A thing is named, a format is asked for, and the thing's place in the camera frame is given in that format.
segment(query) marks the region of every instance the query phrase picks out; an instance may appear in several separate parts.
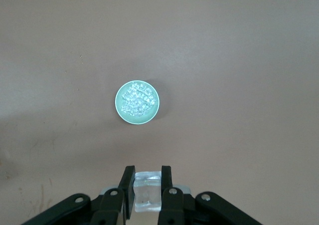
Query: green plate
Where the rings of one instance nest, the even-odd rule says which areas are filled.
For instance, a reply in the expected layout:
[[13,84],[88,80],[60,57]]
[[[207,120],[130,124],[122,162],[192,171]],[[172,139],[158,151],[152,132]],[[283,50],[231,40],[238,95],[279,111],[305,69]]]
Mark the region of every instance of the green plate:
[[[148,88],[153,90],[153,96],[156,99],[155,104],[151,107],[151,109],[147,112],[146,115],[142,115],[140,117],[132,116],[128,113],[124,113],[121,111],[122,105],[125,103],[125,99],[123,99],[122,95],[131,87],[133,83],[143,84],[147,86]],[[119,91],[117,92],[115,96],[115,107],[116,111],[118,112],[119,116],[124,119],[126,122],[130,124],[144,124],[148,121],[151,121],[155,115],[157,114],[159,107],[160,107],[160,98],[156,90],[153,86],[151,86],[149,83],[141,80],[133,80],[130,82],[127,82],[125,85],[123,85]]]

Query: metal screw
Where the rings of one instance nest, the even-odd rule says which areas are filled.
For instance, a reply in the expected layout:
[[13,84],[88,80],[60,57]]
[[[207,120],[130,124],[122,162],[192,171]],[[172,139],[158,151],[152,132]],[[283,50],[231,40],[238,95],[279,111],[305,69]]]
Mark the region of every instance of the metal screw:
[[201,199],[203,199],[203,200],[205,200],[205,201],[209,201],[209,200],[210,200],[210,195],[208,195],[208,194],[203,194],[203,195],[201,196]]
[[84,201],[84,199],[82,197],[79,197],[74,202],[80,203],[80,202],[83,202],[83,201]]
[[110,195],[111,195],[111,196],[115,196],[115,195],[117,195],[117,194],[118,194],[118,191],[115,191],[115,190],[110,192]]
[[174,194],[177,194],[177,190],[176,190],[176,189],[170,189],[170,190],[169,190],[169,193],[170,193],[170,194],[173,194],[173,195],[174,195]]

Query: light green dish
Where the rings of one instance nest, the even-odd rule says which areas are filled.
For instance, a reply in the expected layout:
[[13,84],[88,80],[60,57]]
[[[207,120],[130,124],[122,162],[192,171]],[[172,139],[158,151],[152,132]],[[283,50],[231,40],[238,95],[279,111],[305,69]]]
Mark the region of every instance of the light green dish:
[[[147,114],[142,115],[140,117],[135,117],[135,116],[132,116],[128,113],[124,113],[121,111],[122,105],[125,102],[125,99],[123,99],[122,95],[131,87],[131,85],[133,83],[143,84],[143,85],[147,86],[148,88],[152,89],[153,96],[156,99],[155,104],[151,107],[151,109],[147,112]],[[133,81],[127,82],[119,89],[119,91],[117,92],[117,94],[115,96],[116,111],[118,112],[119,116],[122,119],[124,119],[126,122],[128,122],[130,124],[144,124],[144,123],[151,121],[155,117],[155,115],[157,114],[159,107],[160,107],[160,98],[159,98],[157,91],[154,89],[153,86],[151,86],[149,83],[147,83],[145,81],[133,80]]]

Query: ice cube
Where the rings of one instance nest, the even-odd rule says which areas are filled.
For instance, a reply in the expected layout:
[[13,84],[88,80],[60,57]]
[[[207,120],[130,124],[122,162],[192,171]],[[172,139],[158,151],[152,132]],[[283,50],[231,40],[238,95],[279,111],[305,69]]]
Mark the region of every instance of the ice cube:
[[150,88],[146,88],[146,89],[145,89],[145,94],[148,95],[148,96],[150,96],[150,95],[153,94],[153,91],[152,91]]
[[137,83],[133,83],[132,88],[139,90],[140,86]]
[[156,103],[156,100],[155,100],[155,99],[152,99],[152,100],[150,101],[150,105],[155,105],[155,103]]
[[161,171],[135,173],[135,211],[158,212],[161,209]]

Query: black plastic part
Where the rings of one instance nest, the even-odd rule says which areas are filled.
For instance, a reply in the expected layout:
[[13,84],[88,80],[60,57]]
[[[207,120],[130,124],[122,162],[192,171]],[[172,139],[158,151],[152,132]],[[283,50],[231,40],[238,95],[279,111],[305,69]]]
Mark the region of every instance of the black plastic part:
[[178,188],[164,190],[158,225],[184,225],[183,192]]
[[[202,195],[209,195],[203,200]],[[212,192],[198,194],[195,198],[196,210],[210,215],[211,221],[221,225],[261,225],[252,217],[236,208],[219,195]]]
[[119,184],[119,189],[123,190],[125,195],[125,220],[130,219],[133,204],[134,204],[134,190],[133,183],[135,179],[135,166],[126,166],[122,179]]
[[90,225],[123,225],[124,191],[110,189],[105,192],[100,203],[100,208],[92,216]]
[[191,194],[184,194],[184,217],[187,225],[210,224],[210,215],[196,210],[196,201]]
[[171,179],[171,167],[170,166],[162,166],[161,167],[161,196],[163,197],[163,192],[165,189],[172,188],[173,182]]
[[48,210],[40,213],[29,221],[22,225],[63,225],[68,224],[70,220],[76,220],[76,218],[70,218],[69,221],[65,219],[66,216],[72,214],[73,216],[80,216],[87,213],[90,210],[90,197],[85,194],[74,194],[69,196],[65,200],[52,206]]
[[116,211],[98,211],[94,213],[90,225],[123,225],[123,217]]

